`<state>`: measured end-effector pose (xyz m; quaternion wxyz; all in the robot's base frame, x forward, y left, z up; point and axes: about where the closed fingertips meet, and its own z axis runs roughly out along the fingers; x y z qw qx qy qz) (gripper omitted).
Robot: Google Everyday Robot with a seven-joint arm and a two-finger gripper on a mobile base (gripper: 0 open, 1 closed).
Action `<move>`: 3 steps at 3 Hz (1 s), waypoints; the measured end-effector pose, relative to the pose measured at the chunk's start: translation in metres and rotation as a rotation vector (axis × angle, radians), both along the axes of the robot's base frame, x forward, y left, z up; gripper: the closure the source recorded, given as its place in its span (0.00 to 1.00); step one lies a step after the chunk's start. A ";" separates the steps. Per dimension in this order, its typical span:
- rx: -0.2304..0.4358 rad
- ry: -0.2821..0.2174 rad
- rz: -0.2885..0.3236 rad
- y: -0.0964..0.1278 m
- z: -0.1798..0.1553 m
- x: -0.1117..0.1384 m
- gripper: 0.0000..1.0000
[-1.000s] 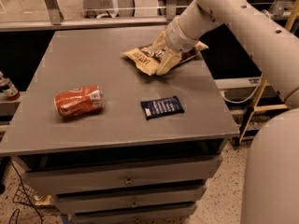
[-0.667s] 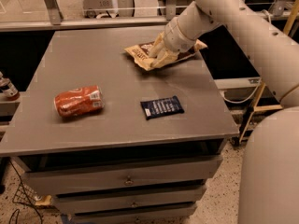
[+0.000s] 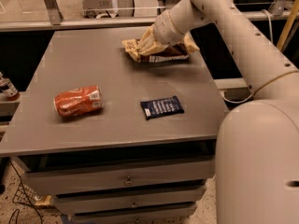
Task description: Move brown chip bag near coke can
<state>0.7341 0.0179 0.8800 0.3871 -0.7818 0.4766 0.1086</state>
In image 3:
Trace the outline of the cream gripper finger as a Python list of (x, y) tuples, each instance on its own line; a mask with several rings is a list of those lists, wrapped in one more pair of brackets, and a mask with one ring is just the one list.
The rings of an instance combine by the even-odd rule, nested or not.
[(145, 39), (140, 40), (140, 42), (138, 43), (138, 46), (137, 46), (137, 50), (139, 52), (144, 52), (144, 51), (150, 50), (152, 45), (153, 45), (153, 39), (151, 36), (149, 36)]
[(167, 49), (167, 45), (161, 45), (161, 44), (153, 44), (152, 46), (148, 48), (142, 48), (139, 50), (139, 54), (141, 56), (150, 56), (152, 54), (160, 53)]

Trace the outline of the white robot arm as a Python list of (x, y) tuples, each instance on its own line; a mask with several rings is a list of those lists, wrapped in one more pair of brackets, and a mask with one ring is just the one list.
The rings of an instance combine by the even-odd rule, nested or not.
[(299, 224), (299, 70), (235, 6), (181, 0), (141, 38), (148, 55), (213, 22), (250, 96), (223, 120), (216, 145), (218, 224)]

